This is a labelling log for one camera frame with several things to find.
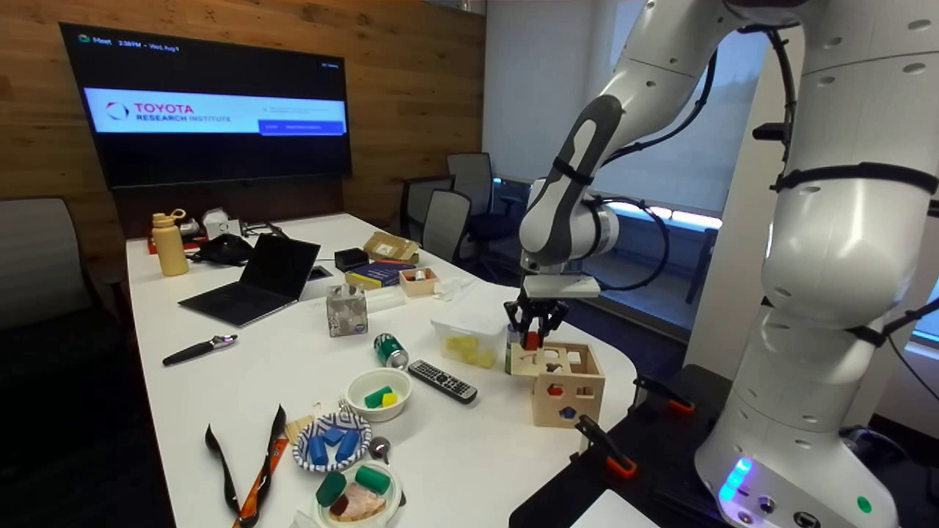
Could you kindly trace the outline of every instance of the wooden wall panel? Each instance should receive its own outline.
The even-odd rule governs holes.
[[[60,22],[342,55],[355,174],[338,199],[386,228],[402,179],[442,174],[445,152],[480,146],[483,17],[475,16],[426,0],[3,0],[0,196],[65,196],[95,264],[119,261],[122,223],[95,168]]]

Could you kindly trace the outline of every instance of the plate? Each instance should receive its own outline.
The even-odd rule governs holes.
[[[294,460],[311,473],[345,469],[363,459],[370,423],[357,415],[316,416],[295,440]]]
[[[377,465],[377,460],[361,460],[361,465],[355,465],[355,467],[349,467],[349,469],[342,473],[349,484],[355,481],[355,469],[357,469],[357,467],[377,469],[377,473],[383,473],[383,475],[390,478],[390,488],[383,489],[383,509],[380,509],[377,514],[365,516],[365,519],[341,523],[341,519],[335,519],[335,516],[329,514],[329,509],[320,509],[320,506],[316,506],[316,509],[313,509],[313,519],[316,519],[320,528],[383,528],[383,526],[390,526],[390,519],[399,514],[399,509],[402,509],[402,488],[399,488],[399,481],[393,478],[393,473],[390,473],[383,465]]]

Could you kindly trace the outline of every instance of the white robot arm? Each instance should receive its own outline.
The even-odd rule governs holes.
[[[662,130],[712,48],[743,26],[807,32],[750,330],[694,473],[731,526],[886,528],[892,495],[839,440],[883,315],[916,272],[939,174],[939,0],[652,0],[522,220],[531,272],[609,249],[591,174]]]

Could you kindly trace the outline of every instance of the chair backrest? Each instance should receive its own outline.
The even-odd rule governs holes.
[[[420,247],[453,261],[465,236],[468,199],[456,192],[433,192]]]
[[[486,152],[453,152],[445,157],[451,174],[451,192],[465,193],[471,203],[468,215],[490,215],[493,199],[493,165]]]
[[[411,240],[423,239],[423,223],[431,209],[431,193],[442,189],[451,189],[451,176],[423,176],[423,179],[407,179],[402,192],[402,236]]]
[[[0,330],[91,309],[60,199],[0,199]]]

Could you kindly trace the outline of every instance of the remote control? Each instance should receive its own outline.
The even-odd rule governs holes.
[[[461,404],[468,404],[475,400],[475,387],[464,384],[461,378],[426,363],[426,362],[411,362],[407,374],[426,384],[431,384],[433,391],[456,400]]]

